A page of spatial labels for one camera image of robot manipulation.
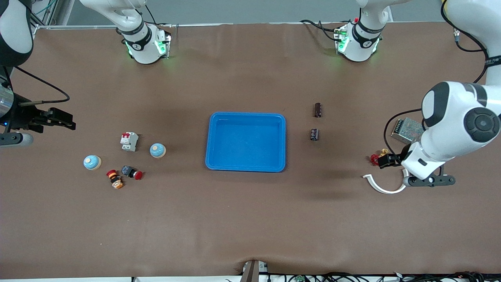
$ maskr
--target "brown tablecloth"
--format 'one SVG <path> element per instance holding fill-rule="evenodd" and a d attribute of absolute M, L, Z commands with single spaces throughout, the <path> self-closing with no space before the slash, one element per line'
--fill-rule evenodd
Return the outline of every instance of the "brown tablecloth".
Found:
<path fill-rule="evenodd" d="M 0 151 L 0 277 L 227 275 L 250 259 L 289 273 L 501 272 L 500 139 L 447 163 L 454 186 L 383 195 L 361 178 L 399 187 L 399 168 L 367 160 L 387 119 L 483 66 L 445 23 L 389 24 L 384 37 L 353 63 L 311 26 L 186 27 L 169 60 L 140 65 L 114 30 L 39 30 L 23 67 L 71 95 L 57 107 L 77 130 L 46 127 L 29 148 Z M 13 83 L 31 100 L 59 98 L 19 71 Z M 207 169 L 216 111 L 283 114 L 286 169 Z M 140 135 L 135 153 L 121 150 L 125 131 Z M 91 154 L 97 171 L 82 165 Z M 144 179 L 114 190 L 105 174 L 123 165 Z"/>

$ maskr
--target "gray floor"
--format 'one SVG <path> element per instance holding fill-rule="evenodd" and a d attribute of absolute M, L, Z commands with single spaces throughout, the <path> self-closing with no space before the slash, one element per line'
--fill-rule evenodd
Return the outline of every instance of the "gray floor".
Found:
<path fill-rule="evenodd" d="M 414 0 L 392 6 L 394 21 L 441 21 L 440 0 Z M 157 23 L 270 23 L 309 19 L 337 22 L 358 15 L 355 0 L 149 0 Z M 144 19 L 150 21 L 142 8 Z M 68 25 L 110 25 L 99 13 L 75 0 Z"/>

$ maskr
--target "round blue cap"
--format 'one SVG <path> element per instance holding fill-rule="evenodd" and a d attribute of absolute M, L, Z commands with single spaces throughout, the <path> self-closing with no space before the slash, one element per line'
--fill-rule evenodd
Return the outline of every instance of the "round blue cap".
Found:
<path fill-rule="evenodd" d="M 150 154 L 152 157 L 161 158 L 165 155 L 165 146 L 160 143 L 155 143 L 150 147 Z"/>
<path fill-rule="evenodd" d="M 101 159 L 98 156 L 90 155 L 84 159 L 84 167 L 88 170 L 98 169 L 101 165 Z"/>

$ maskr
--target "red button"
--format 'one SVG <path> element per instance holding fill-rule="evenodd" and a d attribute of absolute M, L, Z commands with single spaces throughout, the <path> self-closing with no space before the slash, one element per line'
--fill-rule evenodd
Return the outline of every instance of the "red button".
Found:
<path fill-rule="evenodd" d="M 140 180 L 141 178 L 143 178 L 143 173 L 141 171 L 134 173 L 135 180 Z"/>
<path fill-rule="evenodd" d="M 116 172 L 117 172 L 116 170 L 110 170 L 110 171 L 108 171 L 108 173 L 106 174 L 106 176 L 110 176 L 110 174 L 116 173 Z"/>

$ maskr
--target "plastic tray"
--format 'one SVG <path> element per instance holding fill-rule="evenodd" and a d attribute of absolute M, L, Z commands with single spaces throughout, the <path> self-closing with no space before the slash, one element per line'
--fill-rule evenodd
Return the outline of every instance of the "plastic tray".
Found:
<path fill-rule="evenodd" d="M 212 170 L 281 172 L 285 149 L 283 115 L 215 112 L 210 117 L 205 165 Z"/>

